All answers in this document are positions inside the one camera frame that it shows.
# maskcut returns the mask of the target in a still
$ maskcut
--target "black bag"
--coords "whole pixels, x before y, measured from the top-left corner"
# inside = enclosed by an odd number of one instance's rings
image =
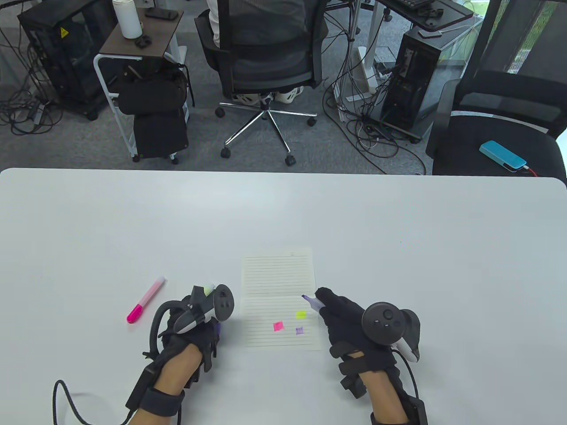
[[[187,88],[193,92],[185,65],[165,59],[160,63],[127,63],[118,96],[120,111],[134,115],[134,136],[140,158],[159,158],[189,146],[183,105]]]

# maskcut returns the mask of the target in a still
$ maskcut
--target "purple highlighter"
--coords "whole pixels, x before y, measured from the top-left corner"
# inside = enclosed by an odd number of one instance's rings
[[[317,313],[319,313],[319,310],[321,310],[322,307],[325,307],[325,304],[323,304],[321,301],[319,301],[317,298],[310,298],[307,295],[302,295],[301,296],[305,301],[307,301],[309,303],[309,305],[311,306],[311,308],[313,310],[315,310]]]

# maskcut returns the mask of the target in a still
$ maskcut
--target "hand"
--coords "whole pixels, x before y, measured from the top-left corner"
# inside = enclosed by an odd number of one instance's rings
[[[364,309],[360,305],[346,297],[335,295],[328,288],[319,288],[315,296],[325,304],[319,314],[328,328],[331,349],[338,343],[349,344],[352,350],[345,355],[359,357],[362,353],[368,367],[366,371],[383,371],[396,364],[390,347],[378,345],[364,334]],[[347,361],[349,358],[345,355],[341,354],[341,357]]]
[[[179,304],[190,303],[191,296],[186,296]],[[194,344],[202,354],[202,363],[205,365],[204,370],[208,372],[212,365],[211,355],[213,357],[217,356],[217,344],[220,339],[218,321],[212,318],[207,323],[199,324],[188,332],[176,334],[173,332],[174,323],[184,313],[184,310],[179,307],[168,306],[168,308],[170,309],[170,318],[167,321],[167,329],[160,335],[163,351],[158,354],[157,348],[152,348],[150,343],[150,352],[144,354],[154,360],[156,369],[160,369],[185,350],[189,344]]]

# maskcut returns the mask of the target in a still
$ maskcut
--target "notebook page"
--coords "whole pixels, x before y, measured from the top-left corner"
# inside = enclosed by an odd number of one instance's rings
[[[244,257],[242,285],[247,346],[320,350],[319,315],[301,298],[316,289],[310,250]]]
[[[258,297],[244,300],[244,334],[248,347],[288,346],[304,350],[320,350],[318,314],[308,311],[298,319],[298,312],[306,310],[301,297]],[[281,323],[282,330],[274,325]]]
[[[315,292],[315,273],[310,250],[279,255],[244,257],[244,296],[308,295]]]

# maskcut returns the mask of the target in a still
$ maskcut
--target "white bottle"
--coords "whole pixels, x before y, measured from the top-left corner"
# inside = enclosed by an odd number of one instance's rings
[[[112,0],[114,12],[122,35],[127,39],[137,39],[142,35],[142,26],[136,11],[134,0]]]

